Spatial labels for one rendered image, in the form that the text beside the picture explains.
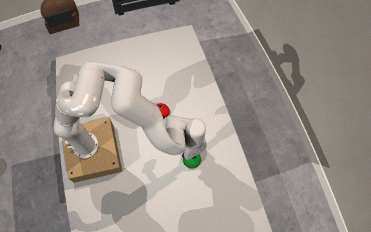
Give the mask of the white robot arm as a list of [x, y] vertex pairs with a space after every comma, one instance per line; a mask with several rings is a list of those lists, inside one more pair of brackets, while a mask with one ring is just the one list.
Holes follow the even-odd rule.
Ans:
[[[185, 147], [197, 150], [204, 144], [206, 125], [201, 119], [175, 115], [163, 119], [159, 107], [141, 95], [142, 76], [137, 71], [114, 64], [84, 63], [77, 82], [62, 84], [55, 105], [54, 133], [70, 144], [75, 154], [87, 159], [97, 152], [99, 143], [79, 123], [98, 109], [104, 81], [114, 82], [111, 107], [115, 113], [142, 127], [152, 145], [169, 155], [179, 155]], [[91, 136], [90, 136], [91, 135]]]

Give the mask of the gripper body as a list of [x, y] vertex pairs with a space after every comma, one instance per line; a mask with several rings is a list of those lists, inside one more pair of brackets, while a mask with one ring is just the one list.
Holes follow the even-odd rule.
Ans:
[[189, 160], [195, 156], [197, 156], [198, 154], [200, 154], [201, 152], [205, 151], [206, 150], [206, 147], [207, 147], [207, 143], [206, 143], [206, 139], [204, 139], [204, 145], [199, 148], [198, 150], [192, 150], [192, 149], [189, 149], [187, 147], [185, 147], [185, 150], [184, 150], [184, 157], [186, 160]]

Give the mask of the green dome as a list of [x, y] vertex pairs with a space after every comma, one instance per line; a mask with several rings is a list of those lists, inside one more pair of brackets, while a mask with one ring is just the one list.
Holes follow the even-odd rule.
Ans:
[[201, 156], [198, 154], [196, 158], [186, 160], [185, 157], [183, 158], [184, 165], [186, 165], [188, 168], [197, 168], [201, 163]]

